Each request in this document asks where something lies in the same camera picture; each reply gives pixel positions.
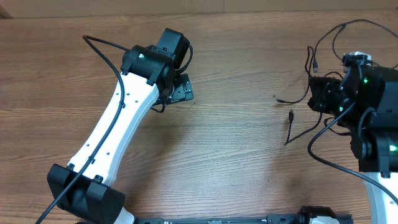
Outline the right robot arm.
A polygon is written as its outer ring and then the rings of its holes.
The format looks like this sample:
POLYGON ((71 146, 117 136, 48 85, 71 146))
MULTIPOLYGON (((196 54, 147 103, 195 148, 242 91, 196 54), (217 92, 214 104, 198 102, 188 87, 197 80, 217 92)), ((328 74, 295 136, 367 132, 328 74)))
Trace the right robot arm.
POLYGON ((318 162, 363 180, 372 223, 397 223, 397 70, 376 65, 362 52, 344 55, 341 64, 341 80, 309 79, 309 107, 333 117, 310 144, 334 124, 348 129, 358 170, 316 156, 311 146, 307 151, 318 162))

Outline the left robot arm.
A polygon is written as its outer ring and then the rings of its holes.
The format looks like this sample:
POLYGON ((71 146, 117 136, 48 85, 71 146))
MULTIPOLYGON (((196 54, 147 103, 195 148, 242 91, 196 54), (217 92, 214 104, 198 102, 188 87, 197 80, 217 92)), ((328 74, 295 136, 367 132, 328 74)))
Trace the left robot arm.
POLYGON ((38 218, 41 223, 58 207, 88 223, 139 223, 125 208, 125 195, 112 188, 123 155, 137 127, 149 110, 194 97, 185 70, 186 55, 193 54, 189 40, 166 28, 156 45, 125 49, 120 68, 94 45, 96 38, 83 40, 111 67, 118 79, 110 102, 93 132, 67 166, 54 164, 47 182, 53 202, 38 218))

